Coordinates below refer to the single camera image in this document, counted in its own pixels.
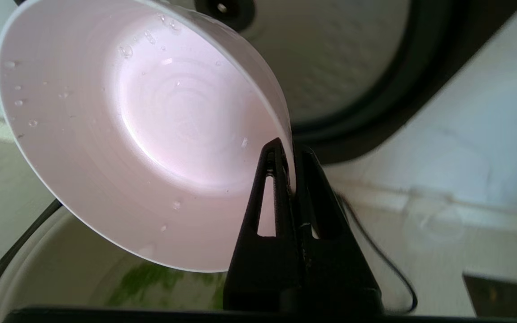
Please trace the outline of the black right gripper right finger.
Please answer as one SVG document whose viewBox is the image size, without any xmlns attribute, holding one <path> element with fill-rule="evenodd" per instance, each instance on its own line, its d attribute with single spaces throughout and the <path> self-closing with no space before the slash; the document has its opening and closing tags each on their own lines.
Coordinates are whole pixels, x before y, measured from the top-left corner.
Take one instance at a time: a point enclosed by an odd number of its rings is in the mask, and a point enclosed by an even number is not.
<svg viewBox="0 0 517 323">
<path fill-rule="evenodd" d="M 382 314 L 381 291 L 314 152 L 294 148 L 296 233 L 307 310 Z"/>
</svg>

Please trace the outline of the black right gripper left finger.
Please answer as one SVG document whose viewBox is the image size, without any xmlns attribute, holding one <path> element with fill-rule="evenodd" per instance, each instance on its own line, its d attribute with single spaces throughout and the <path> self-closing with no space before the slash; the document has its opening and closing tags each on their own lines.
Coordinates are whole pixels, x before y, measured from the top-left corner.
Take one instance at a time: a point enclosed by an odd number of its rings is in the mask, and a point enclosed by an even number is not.
<svg viewBox="0 0 517 323">
<path fill-rule="evenodd" d="M 250 198 L 224 284 L 224 310 L 292 312 L 301 285 L 299 244 L 296 236 L 288 176 L 289 164 L 281 139 L 264 145 Z M 267 178 L 272 192 L 275 234 L 258 234 Z"/>
</svg>

